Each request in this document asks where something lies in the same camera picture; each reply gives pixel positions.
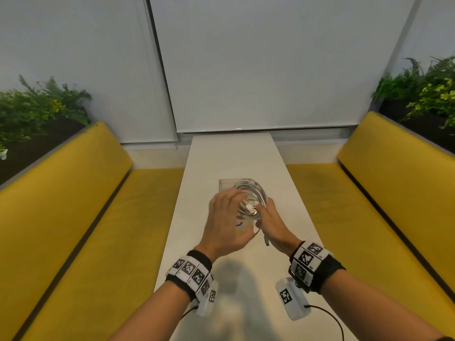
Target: wristband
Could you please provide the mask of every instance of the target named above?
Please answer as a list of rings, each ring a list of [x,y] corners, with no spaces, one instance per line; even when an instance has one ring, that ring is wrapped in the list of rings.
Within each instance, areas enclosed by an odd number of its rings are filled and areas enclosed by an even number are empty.
[[[174,282],[190,296],[202,302],[213,284],[212,262],[202,252],[191,250],[168,270],[166,281]]]
[[[324,282],[338,269],[345,269],[331,252],[310,240],[300,243],[289,261],[289,274],[307,293],[320,294]]]

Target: table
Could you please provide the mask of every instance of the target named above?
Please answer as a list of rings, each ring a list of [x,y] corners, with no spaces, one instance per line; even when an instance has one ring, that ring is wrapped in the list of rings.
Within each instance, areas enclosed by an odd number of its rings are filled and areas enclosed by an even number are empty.
[[[219,179],[253,178],[275,200],[288,228],[300,239],[321,243],[310,216],[269,133],[194,136],[174,210],[155,290],[176,259],[200,241],[208,202]],[[259,233],[244,249],[218,259],[213,276],[220,288],[213,314],[188,314],[171,340],[341,340],[338,324],[323,311],[291,321],[275,290],[289,276],[288,258],[265,246]],[[331,312],[322,296],[306,295],[310,304]],[[342,323],[345,340],[356,340]]]

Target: dark planter box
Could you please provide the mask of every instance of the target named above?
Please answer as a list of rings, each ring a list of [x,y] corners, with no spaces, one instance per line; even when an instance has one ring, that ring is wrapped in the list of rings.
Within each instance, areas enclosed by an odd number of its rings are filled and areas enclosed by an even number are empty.
[[[455,135],[452,135],[455,134],[455,127],[441,129],[440,126],[444,125],[446,118],[431,113],[404,121],[403,118],[411,111],[410,108],[406,108],[408,103],[403,100],[385,100],[379,108],[379,113],[440,147],[455,153]]]
[[[46,124],[44,130],[47,135],[34,136],[29,141],[9,143],[7,159],[0,160],[0,184],[14,177],[84,127],[76,120],[62,117],[50,120]]]

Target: hand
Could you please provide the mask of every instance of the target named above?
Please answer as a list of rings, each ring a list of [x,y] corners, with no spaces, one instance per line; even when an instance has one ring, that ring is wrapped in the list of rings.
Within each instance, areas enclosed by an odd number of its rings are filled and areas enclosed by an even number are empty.
[[[289,231],[283,220],[281,220],[280,214],[278,214],[275,207],[275,202],[268,198],[267,207],[257,205],[256,209],[261,215],[261,219],[256,222],[256,226],[262,230],[278,251],[291,256],[301,241]]]
[[[198,246],[194,249],[205,254],[210,261],[242,249],[253,239],[253,228],[237,235],[238,206],[247,194],[242,190],[229,189],[216,194],[210,201],[207,223]]]

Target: yellow upholstery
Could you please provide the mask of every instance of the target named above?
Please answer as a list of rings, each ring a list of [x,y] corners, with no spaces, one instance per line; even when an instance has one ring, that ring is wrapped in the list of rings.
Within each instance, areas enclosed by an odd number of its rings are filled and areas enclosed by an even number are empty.
[[[0,341],[10,341],[132,162],[97,123],[0,191]]]
[[[134,170],[24,341],[104,341],[153,292],[183,169]]]
[[[338,154],[455,291],[455,158],[369,112]]]
[[[455,304],[337,164],[287,169],[324,245],[351,273],[455,335]]]

